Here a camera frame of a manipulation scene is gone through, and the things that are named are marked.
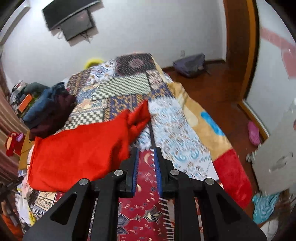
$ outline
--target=blue patch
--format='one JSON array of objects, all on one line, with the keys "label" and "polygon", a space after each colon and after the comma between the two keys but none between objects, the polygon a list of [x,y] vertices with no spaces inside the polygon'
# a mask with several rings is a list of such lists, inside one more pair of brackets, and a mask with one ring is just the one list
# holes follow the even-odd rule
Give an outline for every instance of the blue patch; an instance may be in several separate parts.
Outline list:
[{"label": "blue patch", "polygon": [[201,112],[200,115],[210,125],[216,135],[225,136],[220,127],[214,122],[212,117],[210,117],[210,115],[206,111]]}]

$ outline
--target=red fleece blanket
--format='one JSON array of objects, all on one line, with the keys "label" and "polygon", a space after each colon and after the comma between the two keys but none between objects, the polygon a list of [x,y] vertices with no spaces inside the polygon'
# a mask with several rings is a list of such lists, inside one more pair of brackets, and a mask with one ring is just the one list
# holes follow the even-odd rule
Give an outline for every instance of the red fleece blanket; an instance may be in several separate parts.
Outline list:
[{"label": "red fleece blanket", "polygon": [[129,145],[150,120],[148,102],[114,120],[36,137],[28,174],[39,191],[67,192],[81,178],[96,180],[129,158]]},{"label": "red fleece blanket", "polygon": [[253,195],[252,186],[235,150],[228,150],[213,164],[224,190],[241,208],[246,208]]}]

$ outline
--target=blue folded clothing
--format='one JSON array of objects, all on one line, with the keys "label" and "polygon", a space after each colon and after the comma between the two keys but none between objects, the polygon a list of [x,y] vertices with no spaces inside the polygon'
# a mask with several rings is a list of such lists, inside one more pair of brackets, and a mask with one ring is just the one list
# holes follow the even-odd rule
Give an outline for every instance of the blue folded clothing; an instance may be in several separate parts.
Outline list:
[{"label": "blue folded clothing", "polygon": [[256,224],[265,222],[272,212],[279,198],[280,193],[263,196],[257,193],[253,198],[252,202],[255,204],[255,210],[253,213],[253,220]]},{"label": "blue folded clothing", "polygon": [[23,117],[24,124],[29,129],[39,125],[52,111],[54,111],[55,96],[64,91],[64,82],[57,83],[53,87],[45,89]]}]

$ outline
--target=bed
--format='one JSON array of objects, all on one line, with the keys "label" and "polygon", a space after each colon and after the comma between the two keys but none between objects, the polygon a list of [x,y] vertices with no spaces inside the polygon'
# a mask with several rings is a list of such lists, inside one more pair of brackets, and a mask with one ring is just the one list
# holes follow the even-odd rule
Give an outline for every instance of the bed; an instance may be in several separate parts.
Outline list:
[{"label": "bed", "polygon": [[[152,141],[161,147],[163,157],[191,178],[213,178],[241,207],[249,203],[251,185],[230,142],[207,112],[180,83],[163,73],[150,54],[116,57],[72,75],[64,84],[77,97],[77,106],[57,133],[110,121],[125,109],[133,111],[147,99]],[[133,199],[120,199],[118,240],[173,240],[173,202],[158,195],[151,145],[147,126],[132,144],[141,150],[137,191]],[[29,186],[26,194],[37,220],[62,195]]]}]

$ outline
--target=yellow object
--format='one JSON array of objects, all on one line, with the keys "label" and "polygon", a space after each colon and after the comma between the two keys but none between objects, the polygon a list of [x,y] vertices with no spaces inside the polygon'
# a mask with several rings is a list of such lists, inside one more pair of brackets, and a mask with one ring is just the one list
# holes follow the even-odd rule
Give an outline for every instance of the yellow object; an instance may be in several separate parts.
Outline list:
[{"label": "yellow object", "polygon": [[22,150],[20,152],[19,170],[27,169],[29,151],[31,150],[32,146],[35,143],[35,141],[29,140],[29,135],[30,135],[30,130],[28,130],[26,134],[24,144],[22,145]]},{"label": "yellow object", "polygon": [[84,69],[88,69],[89,67],[92,67],[94,65],[99,65],[102,63],[104,63],[104,61],[99,58],[91,58],[86,62]]},{"label": "yellow object", "polygon": [[31,210],[29,211],[29,220],[30,220],[31,226],[33,226],[36,223],[36,218],[34,214],[31,212]]}]

